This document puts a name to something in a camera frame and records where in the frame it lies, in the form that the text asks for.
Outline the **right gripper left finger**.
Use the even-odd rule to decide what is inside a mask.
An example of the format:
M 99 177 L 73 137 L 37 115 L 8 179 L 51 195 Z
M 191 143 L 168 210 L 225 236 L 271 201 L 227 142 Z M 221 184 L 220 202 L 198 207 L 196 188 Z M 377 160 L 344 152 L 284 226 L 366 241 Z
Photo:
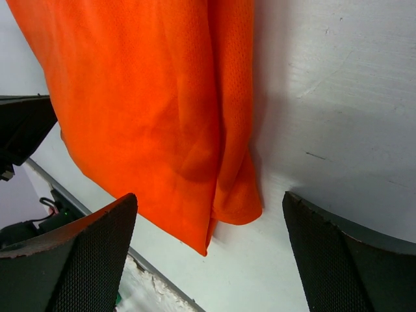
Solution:
M 1 310 L 113 311 L 137 208 L 129 193 L 1 249 Z

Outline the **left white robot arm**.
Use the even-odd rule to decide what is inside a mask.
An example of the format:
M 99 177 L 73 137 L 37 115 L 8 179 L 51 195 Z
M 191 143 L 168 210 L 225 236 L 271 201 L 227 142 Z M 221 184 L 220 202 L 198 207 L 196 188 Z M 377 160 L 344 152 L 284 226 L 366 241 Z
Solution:
M 1 180 L 14 177 L 56 123 L 48 95 L 1 96 Z

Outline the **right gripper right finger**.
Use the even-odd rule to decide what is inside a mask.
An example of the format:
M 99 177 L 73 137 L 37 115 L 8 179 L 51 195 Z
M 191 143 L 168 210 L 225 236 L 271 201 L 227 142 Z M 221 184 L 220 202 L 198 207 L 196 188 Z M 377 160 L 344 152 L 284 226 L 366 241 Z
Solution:
M 310 311 L 415 310 L 415 244 L 286 192 L 283 215 Z

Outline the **orange t shirt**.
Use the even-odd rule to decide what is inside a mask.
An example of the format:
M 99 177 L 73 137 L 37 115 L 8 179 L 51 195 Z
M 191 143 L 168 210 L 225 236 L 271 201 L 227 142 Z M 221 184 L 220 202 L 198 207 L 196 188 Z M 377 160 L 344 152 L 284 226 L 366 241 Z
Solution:
M 9 1 L 77 167 L 201 255 L 262 214 L 253 1 Z

